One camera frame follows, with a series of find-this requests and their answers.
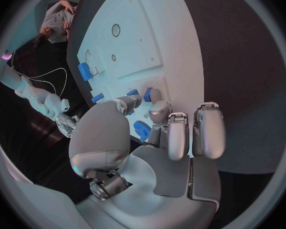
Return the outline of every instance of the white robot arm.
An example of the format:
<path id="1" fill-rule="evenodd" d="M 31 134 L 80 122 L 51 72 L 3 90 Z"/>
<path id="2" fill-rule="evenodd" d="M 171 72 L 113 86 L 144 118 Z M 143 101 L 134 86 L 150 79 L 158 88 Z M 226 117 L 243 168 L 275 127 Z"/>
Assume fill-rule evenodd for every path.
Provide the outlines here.
<path id="1" fill-rule="evenodd" d="M 71 137 L 79 118 L 65 114 L 70 108 L 68 99 L 61 100 L 56 94 L 34 87 L 29 79 L 20 77 L 8 65 L 0 71 L 0 82 L 15 90 L 19 97 L 27 99 L 36 111 L 55 121 L 64 136 Z"/>

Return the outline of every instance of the hand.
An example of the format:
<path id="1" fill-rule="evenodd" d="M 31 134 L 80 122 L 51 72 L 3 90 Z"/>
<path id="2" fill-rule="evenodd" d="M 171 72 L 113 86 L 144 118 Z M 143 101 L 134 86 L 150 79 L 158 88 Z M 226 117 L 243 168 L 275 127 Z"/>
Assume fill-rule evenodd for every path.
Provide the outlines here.
<path id="1" fill-rule="evenodd" d="M 66 32 L 69 32 L 69 30 L 70 30 L 69 22 L 64 21 L 64 28 L 65 28 Z"/>
<path id="2" fill-rule="evenodd" d="M 71 5 L 66 6 L 65 10 L 66 12 L 69 10 L 71 14 L 74 14 L 74 8 Z"/>

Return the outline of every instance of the man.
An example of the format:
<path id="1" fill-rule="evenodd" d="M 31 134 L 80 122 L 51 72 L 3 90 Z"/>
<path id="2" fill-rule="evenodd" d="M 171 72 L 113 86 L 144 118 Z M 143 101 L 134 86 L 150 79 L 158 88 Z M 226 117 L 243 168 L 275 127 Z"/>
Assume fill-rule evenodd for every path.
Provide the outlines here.
<path id="1" fill-rule="evenodd" d="M 34 39 L 35 47 L 41 46 L 46 40 L 51 43 L 68 41 L 75 11 L 76 7 L 65 0 L 53 5 L 46 12 L 39 36 Z"/>

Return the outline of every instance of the gray shirt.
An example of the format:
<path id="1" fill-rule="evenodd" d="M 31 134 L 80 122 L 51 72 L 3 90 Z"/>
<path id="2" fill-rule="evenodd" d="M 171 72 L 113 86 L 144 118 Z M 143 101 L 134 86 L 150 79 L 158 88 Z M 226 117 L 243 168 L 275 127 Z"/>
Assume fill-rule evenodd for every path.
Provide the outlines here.
<path id="1" fill-rule="evenodd" d="M 65 11 L 60 3 L 56 3 L 46 12 L 44 21 L 41 27 L 51 27 L 52 33 L 49 42 L 66 42 L 67 34 L 64 28 L 64 21 L 69 22 L 71 25 L 74 15 Z"/>

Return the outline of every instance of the pink light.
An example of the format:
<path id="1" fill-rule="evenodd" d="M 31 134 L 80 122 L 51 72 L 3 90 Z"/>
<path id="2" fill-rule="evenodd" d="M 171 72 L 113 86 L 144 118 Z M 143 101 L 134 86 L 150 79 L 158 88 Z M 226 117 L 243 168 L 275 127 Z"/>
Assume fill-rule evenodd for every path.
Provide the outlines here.
<path id="1" fill-rule="evenodd" d="M 3 54 L 1 58 L 4 60 L 10 60 L 11 57 L 12 57 L 12 54 Z"/>

